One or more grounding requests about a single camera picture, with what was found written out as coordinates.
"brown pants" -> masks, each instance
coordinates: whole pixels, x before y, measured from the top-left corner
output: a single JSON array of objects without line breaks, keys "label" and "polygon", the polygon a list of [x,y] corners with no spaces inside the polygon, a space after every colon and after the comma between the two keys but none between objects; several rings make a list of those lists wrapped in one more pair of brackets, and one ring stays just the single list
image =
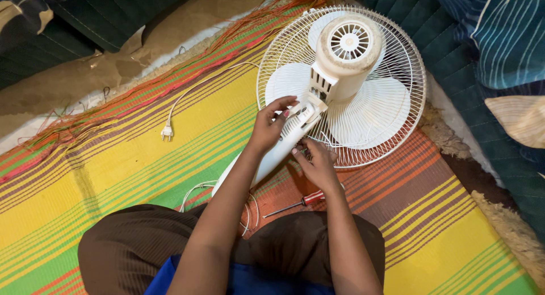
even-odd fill
[{"label": "brown pants", "polygon": [[[141,204],[102,218],[83,235],[77,256],[85,290],[96,294],[142,294],[168,257],[181,254],[206,204],[179,213]],[[373,266],[384,284],[384,239],[354,215]],[[236,241],[232,262],[331,286],[325,212],[278,218],[249,240]]]}]

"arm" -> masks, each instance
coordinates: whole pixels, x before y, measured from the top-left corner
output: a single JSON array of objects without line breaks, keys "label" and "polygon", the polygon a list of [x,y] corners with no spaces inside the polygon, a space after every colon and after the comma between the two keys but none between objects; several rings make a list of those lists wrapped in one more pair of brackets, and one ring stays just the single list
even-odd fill
[{"label": "arm", "polygon": [[275,111],[297,104],[295,99],[282,97],[257,113],[250,141],[199,218],[167,295],[225,294],[229,255],[250,185],[263,155],[280,138],[286,121],[284,113],[277,116]]},{"label": "arm", "polygon": [[[312,162],[300,152],[303,148],[312,155]],[[335,293],[382,294],[377,273],[333,168],[337,154],[329,152],[323,143],[311,139],[303,139],[292,153],[307,179],[323,191],[328,203],[329,260]]]}]

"electric fan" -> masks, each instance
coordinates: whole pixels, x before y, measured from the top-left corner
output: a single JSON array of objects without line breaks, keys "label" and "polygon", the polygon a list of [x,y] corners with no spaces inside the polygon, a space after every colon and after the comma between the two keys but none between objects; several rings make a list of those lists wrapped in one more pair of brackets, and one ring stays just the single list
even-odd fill
[{"label": "electric fan", "polygon": [[305,135],[338,154],[336,168],[362,166],[392,153],[422,114],[426,74],[409,36],[386,17],[351,6],[310,9],[280,31],[259,66],[259,109],[287,95],[300,103],[290,108],[252,187]]}]

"white power cord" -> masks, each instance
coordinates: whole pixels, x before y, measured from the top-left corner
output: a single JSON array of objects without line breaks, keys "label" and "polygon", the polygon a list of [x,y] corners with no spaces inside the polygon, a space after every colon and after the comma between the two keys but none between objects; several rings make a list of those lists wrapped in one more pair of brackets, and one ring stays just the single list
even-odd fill
[{"label": "white power cord", "polygon": [[[187,201],[187,198],[189,197],[189,194],[191,194],[191,192],[193,192],[193,190],[195,189],[198,189],[198,188],[205,188],[205,187],[214,187],[214,184],[209,184],[209,183],[212,183],[212,182],[217,182],[217,180],[211,180],[211,181],[205,181],[205,182],[202,182],[202,183],[199,183],[197,185],[195,185],[191,190],[189,190],[185,196],[184,196],[184,200],[181,202],[181,207],[180,207],[180,210],[179,212],[181,213],[184,213],[185,212],[185,202]],[[257,219],[255,220],[255,228],[257,228],[257,225],[259,225],[259,207],[257,205],[257,200],[255,200],[255,197],[250,194],[250,196],[253,198],[253,202],[255,203],[255,211],[257,212]],[[248,230],[253,230],[253,229],[249,229],[248,226],[250,225],[250,208],[248,207],[248,205],[246,203],[244,203],[244,207],[246,207],[246,215],[247,215],[247,218],[246,218],[246,225],[244,225],[242,222],[239,222],[239,224],[244,228],[244,232],[242,233],[242,237],[246,234],[246,231]]]},{"label": "white power cord", "polygon": [[176,101],[174,102],[174,104],[172,105],[172,108],[170,110],[170,112],[168,113],[168,118],[167,118],[167,123],[165,124],[165,127],[163,128],[163,130],[161,131],[161,140],[163,141],[165,139],[165,136],[168,137],[168,141],[170,142],[170,139],[171,137],[174,136],[174,131],[172,130],[172,126],[171,126],[171,119],[172,119],[172,112],[174,111],[174,108],[176,107],[176,104],[178,104],[178,102],[187,94],[189,93],[192,89],[194,89],[195,87],[198,87],[199,85],[203,84],[204,82],[207,82],[208,80],[212,79],[212,78],[215,78],[219,75],[221,75],[222,73],[228,71],[229,69],[233,69],[235,67],[238,67],[238,66],[241,66],[243,64],[252,64],[256,67],[259,67],[259,65],[257,65],[256,63],[252,63],[252,62],[240,62],[238,64],[235,64],[229,68],[225,68],[224,70],[216,73],[215,75],[211,76],[211,77],[208,77],[204,80],[202,80],[201,82],[193,85],[191,88],[189,88],[185,93],[183,93],[181,96],[178,97],[178,99],[176,99]]}]

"woven mat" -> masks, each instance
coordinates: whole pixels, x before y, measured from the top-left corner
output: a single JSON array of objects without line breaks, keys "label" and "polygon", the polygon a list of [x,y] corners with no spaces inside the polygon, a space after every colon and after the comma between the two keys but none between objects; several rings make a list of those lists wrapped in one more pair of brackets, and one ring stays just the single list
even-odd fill
[{"label": "woven mat", "polygon": [[[172,103],[224,68],[260,62],[276,30],[323,4],[293,1],[282,15],[254,16],[205,54],[0,156],[0,294],[84,294],[76,253],[86,229],[134,204],[174,208],[195,184],[218,179],[251,134],[257,69],[243,65],[193,89],[174,111],[172,142],[162,142]],[[386,239],[386,294],[537,293],[422,132],[339,178],[353,212]],[[254,194],[263,215],[314,191],[288,160]],[[195,192],[188,206],[209,193]]]}]

